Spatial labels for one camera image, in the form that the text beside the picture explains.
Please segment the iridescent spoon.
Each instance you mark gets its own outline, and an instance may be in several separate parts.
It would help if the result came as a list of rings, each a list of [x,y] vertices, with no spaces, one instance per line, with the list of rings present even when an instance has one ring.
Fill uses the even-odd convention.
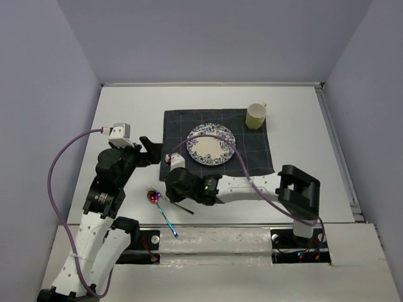
[[[171,230],[173,236],[175,238],[178,238],[179,235],[175,229],[175,227],[172,225],[172,223],[169,221],[168,217],[166,216],[166,214],[164,213],[163,209],[161,208],[160,204],[159,204],[159,199],[161,197],[161,194],[157,191],[154,190],[150,190],[147,192],[147,199],[154,205],[157,206],[157,209],[159,210],[159,212],[161,213],[162,217],[164,218],[164,220],[166,221],[169,229]]]

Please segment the blue floral plate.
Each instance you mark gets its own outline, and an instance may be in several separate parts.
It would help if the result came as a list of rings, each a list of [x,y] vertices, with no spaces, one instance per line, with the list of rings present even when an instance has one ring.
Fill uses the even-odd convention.
[[[204,123],[192,129],[187,139],[193,136],[198,138],[187,141],[186,149],[190,157],[199,164],[220,165],[232,158],[234,149],[217,138],[222,137],[236,146],[236,138],[227,127],[217,123]]]

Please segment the iridescent fork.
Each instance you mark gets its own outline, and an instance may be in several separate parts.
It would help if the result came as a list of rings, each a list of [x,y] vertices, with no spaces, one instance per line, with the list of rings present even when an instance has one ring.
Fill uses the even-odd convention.
[[[153,199],[153,200],[149,199],[149,201],[150,201],[151,203],[153,203],[153,204],[157,204],[160,199],[163,199],[163,200],[165,200],[165,201],[167,201],[167,202],[169,202],[169,203],[171,203],[171,204],[177,206],[177,207],[180,208],[181,210],[183,210],[183,211],[185,211],[185,212],[187,212],[187,213],[189,213],[189,214],[191,214],[191,215],[194,215],[194,214],[195,214],[193,211],[191,211],[191,210],[189,210],[189,209],[187,209],[187,208],[185,208],[185,207],[183,207],[183,206],[181,206],[181,205],[179,205],[179,204],[177,204],[177,203],[172,202],[169,198],[165,197],[161,192],[159,192],[157,189],[154,189],[154,188],[151,187],[151,186],[148,186],[148,187],[147,187],[147,192],[148,192],[148,193],[149,193],[149,192],[152,193],[152,197],[153,197],[154,199]]]

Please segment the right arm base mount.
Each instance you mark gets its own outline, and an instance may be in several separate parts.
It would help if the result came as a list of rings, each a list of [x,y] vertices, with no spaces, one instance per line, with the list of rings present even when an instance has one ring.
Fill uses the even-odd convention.
[[[311,238],[296,237],[291,228],[271,231],[274,264],[331,263],[322,230],[316,228]]]

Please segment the dark checked cloth napkin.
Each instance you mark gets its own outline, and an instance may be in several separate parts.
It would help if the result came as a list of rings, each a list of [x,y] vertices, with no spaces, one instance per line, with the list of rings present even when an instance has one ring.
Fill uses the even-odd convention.
[[[227,127],[235,136],[236,148],[240,152],[250,176],[262,176],[274,173],[266,122],[256,130],[249,130],[245,124],[247,109],[184,109],[164,112],[162,159],[180,142],[185,140],[190,131],[204,123],[216,123]],[[222,165],[206,166],[191,158],[186,146],[181,146],[180,153],[186,161],[186,168],[199,177],[209,174],[244,176],[236,155]]]

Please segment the pale yellow paper cup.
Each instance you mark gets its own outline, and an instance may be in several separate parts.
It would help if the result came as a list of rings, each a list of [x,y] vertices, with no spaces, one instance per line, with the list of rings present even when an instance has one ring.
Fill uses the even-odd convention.
[[[266,119],[267,103],[250,104],[246,113],[246,126],[249,130],[258,130]]]

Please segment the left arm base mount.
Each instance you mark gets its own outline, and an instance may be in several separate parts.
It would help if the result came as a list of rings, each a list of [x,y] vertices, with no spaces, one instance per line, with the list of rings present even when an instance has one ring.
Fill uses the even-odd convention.
[[[160,231],[156,229],[141,230],[139,239],[119,256],[116,264],[154,265],[160,262]]]

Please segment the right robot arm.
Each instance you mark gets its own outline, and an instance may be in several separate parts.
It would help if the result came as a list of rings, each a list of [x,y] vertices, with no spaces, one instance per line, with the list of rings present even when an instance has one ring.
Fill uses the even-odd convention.
[[[277,175],[253,177],[220,174],[199,177],[184,167],[177,167],[169,172],[164,183],[166,195],[174,203],[192,199],[213,206],[264,200],[293,220],[290,240],[298,247],[312,240],[319,221],[321,183],[293,165],[284,165]]]

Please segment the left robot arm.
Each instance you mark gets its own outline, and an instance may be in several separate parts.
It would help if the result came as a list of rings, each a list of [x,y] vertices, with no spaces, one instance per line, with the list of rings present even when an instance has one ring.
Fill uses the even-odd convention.
[[[50,288],[39,292],[38,301],[99,301],[108,293],[122,252],[139,242],[139,222],[117,214],[134,170],[159,164],[162,144],[141,137],[140,144],[113,138],[109,145],[98,155],[77,235],[64,225],[71,251]]]

